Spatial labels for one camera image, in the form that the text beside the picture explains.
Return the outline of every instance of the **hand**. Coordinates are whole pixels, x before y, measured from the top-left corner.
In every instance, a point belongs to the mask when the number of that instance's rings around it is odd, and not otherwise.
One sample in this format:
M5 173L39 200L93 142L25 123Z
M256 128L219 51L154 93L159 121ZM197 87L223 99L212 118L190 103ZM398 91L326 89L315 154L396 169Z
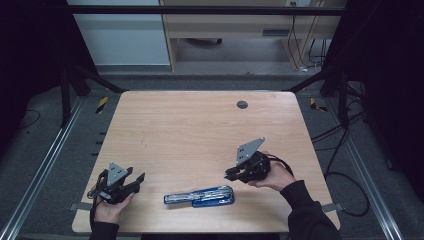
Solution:
M97 208L94 216L96 222L107 222L118 224L124 209L131 203L135 193L131 193L123 202L118 204L109 204L97 197Z
M277 192L281 192L286 186L294 183L296 179L279 162L271 161L271 171L268 176L261 181L250 181L247 184L255 187L269 187Z

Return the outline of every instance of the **black sleeve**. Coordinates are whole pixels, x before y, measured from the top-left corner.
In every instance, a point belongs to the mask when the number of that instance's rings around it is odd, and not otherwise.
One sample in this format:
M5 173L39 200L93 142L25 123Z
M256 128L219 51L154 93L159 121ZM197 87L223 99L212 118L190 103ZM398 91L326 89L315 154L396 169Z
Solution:
M90 240L116 240L119 225L106 222L94 222Z
M342 239L321 204L312 200L303 180L288 185L280 193L293 210L288 218L291 239Z

